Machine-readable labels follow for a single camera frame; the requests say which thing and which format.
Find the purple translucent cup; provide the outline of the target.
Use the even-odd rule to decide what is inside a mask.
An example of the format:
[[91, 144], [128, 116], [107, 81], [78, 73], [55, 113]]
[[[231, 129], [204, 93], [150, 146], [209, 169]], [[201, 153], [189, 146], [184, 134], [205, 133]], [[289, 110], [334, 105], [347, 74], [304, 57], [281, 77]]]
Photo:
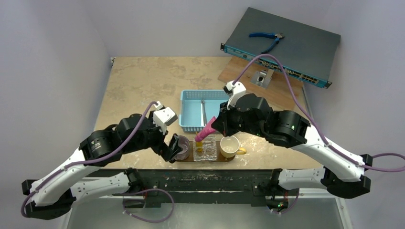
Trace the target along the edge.
[[190, 155], [189, 147], [190, 141], [187, 137], [180, 135], [178, 140], [178, 146], [181, 148], [181, 151], [177, 153], [174, 157], [176, 161], [183, 161], [187, 159]]

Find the yellow toothbrush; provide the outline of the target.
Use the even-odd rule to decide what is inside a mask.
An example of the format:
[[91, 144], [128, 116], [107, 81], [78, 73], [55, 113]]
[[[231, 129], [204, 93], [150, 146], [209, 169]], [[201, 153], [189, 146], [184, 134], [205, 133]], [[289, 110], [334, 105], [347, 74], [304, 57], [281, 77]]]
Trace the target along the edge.
[[202, 152], [203, 151], [203, 142], [195, 142], [195, 150], [196, 150], [196, 152]]

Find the yellow mug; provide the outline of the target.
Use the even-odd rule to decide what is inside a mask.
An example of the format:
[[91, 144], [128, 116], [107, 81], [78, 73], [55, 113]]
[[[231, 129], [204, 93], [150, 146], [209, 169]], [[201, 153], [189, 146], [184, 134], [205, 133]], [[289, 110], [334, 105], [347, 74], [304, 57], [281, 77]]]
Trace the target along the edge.
[[232, 158], [235, 155], [245, 155], [247, 150], [241, 147], [237, 137], [228, 136], [220, 140], [220, 153], [225, 158]]

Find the light blue plastic basket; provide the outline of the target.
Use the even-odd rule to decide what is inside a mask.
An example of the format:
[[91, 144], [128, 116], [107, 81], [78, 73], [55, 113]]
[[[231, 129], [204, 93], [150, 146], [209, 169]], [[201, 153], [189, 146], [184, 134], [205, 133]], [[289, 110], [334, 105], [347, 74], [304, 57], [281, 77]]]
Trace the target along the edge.
[[204, 127], [201, 100], [205, 101], [206, 117], [210, 121], [218, 116], [220, 104], [228, 100], [228, 95], [222, 90], [183, 90], [179, 125], [186, 133], [199, 132]]

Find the clear plastic box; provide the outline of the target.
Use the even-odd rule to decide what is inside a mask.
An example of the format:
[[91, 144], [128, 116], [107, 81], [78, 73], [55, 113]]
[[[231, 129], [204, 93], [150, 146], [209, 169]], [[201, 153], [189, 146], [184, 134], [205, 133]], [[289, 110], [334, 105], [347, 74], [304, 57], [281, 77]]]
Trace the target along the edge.
[[203, 151], [196, 152], [195, 140], [193, 140], [193, 160], [195, 162], [215, 161], [218, 158], [217, 144], [214, 136], [208, 136], [203, 141]]

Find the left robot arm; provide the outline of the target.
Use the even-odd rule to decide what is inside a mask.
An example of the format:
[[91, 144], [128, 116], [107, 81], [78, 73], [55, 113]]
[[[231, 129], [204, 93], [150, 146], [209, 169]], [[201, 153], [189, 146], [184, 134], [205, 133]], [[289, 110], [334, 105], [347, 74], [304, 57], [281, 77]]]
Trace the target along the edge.
[[173, 163], [181, 152], [180, 137], [174, 134], [168, 144], [168, 127], [177, 115], [164, 108], [132, 114], [118, 124], [94, 131], [69, 158], [38, 180], [25, 180], [21, 187], [26, 199], [21, 207], [25, 218], [51, 220], [68, 213], [78, 204], [102, 196], [141, 195], [158, 189], [145, 184], [134, 168], [116, 175], [84, 182], [83, 178], [119, 161], [124, 154], [151, 149]]

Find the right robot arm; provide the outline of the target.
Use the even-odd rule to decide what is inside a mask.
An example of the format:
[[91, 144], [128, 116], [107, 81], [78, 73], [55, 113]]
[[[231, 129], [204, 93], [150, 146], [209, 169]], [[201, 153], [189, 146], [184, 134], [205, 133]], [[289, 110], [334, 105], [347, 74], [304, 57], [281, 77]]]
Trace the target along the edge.
[[294, 111], [274, 111], [267, 101], [254, 94], [246, 94], [234, 107], [220, 104], [219, 115], [212, 128], [223, 136], [238, 132], [264, 138], [280, 147], [304, 153], [319, 162], [315, 169], [282, 169], [268, 181], [274, 194], [298, 188], [320, 188], [340, 198], [352, 199], [370, 192], [371, 180], [364, 175], [362, 165], [372, 164], [370, 155], [355, 155], [343, 150], [334, 153], [322, 142], [315, 126]]

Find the light wooden board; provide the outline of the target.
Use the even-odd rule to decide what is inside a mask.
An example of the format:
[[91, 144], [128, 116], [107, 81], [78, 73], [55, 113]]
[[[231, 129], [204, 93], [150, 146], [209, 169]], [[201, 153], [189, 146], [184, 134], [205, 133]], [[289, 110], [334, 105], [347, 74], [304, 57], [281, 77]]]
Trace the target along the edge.
[[[248, 61], [233, 57], [226, 65], [218, 80], [227, 83], [234, 80], [243, 68], [248, 64]], [[271, 75], [271, 80], [267, 88], [255, 85], [251, 82], [256, 72], [265, 70], [266, 68], [258, 64], [252, 64], [239, 80], [246, 88], [247, 93], [254, 93], [258, 97], [263, 97], [274, 110], [293, 110], [300, 115], [304, 115], [296, 106], [292, 95], [289, 91], [285, 77], [278, 72], [268, 71]]]

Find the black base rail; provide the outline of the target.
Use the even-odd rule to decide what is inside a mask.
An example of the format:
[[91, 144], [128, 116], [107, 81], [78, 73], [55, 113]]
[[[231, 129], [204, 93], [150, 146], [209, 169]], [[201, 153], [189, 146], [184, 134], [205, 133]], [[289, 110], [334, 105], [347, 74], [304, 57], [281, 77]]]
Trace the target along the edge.
[[252, 207], [273, 205], [284, 197], [295, 197], [298, 188], [287, 190], [279, 185], [281, 169], [134, 169], [130, 187], [124, 195], [138, 195], [147, 190], [145, 206], [160, 207], [170, 199], [176, 204], [249, 204]]

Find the metal bracket stand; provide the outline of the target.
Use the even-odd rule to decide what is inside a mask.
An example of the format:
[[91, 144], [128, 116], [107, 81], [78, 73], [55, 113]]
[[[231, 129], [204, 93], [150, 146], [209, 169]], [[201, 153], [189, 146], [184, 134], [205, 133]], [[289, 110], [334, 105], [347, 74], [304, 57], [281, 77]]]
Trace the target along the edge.
[[273, 73], [273, 70], [256, 71], [254, 76], [251, 78], [250, 83], [258, 85], [262, 88], [268, 88], [272, 80]]

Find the grey network switch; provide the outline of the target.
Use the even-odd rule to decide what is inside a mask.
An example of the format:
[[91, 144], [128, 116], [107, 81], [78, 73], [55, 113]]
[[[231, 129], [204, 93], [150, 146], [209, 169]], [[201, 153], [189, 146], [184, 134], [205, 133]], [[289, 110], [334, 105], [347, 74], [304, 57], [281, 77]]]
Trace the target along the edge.
[[268, 53], [290, 77], [329, 88], [331, 67], [341, 36], [254, 8], [247, 8], [221, 50], [250, 61]]

